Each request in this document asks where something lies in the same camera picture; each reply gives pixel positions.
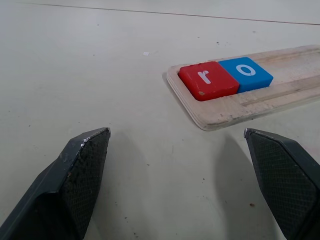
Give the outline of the light wooden letter tray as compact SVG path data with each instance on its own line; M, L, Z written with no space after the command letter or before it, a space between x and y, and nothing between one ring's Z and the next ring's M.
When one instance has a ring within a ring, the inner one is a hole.
M320 100L320 45L248 54L273 75L269 87L207 101L196 100L171 66L166 79L195 124L215 131Z

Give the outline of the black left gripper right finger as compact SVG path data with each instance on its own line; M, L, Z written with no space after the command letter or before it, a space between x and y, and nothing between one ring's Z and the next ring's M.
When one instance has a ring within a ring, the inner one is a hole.
M320 240L320 164L295 140L244 131L260 191L286 240Z

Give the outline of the red letter block r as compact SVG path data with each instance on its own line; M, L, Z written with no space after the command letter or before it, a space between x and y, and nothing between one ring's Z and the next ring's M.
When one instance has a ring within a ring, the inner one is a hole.
M218 62L183 66L178 76L192 96L200 102L237 93L240 84Z

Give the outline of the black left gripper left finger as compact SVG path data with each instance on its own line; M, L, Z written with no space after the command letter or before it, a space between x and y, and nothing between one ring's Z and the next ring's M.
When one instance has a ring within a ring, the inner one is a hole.
M111 131L71 138L0 226L0 240L83 240L100 192Z

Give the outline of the blue letter block o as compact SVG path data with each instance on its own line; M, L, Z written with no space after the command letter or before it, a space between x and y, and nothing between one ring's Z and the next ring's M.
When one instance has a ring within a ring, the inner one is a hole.
M237 93L268 87L274 77L249 57L218 62L238 83Z

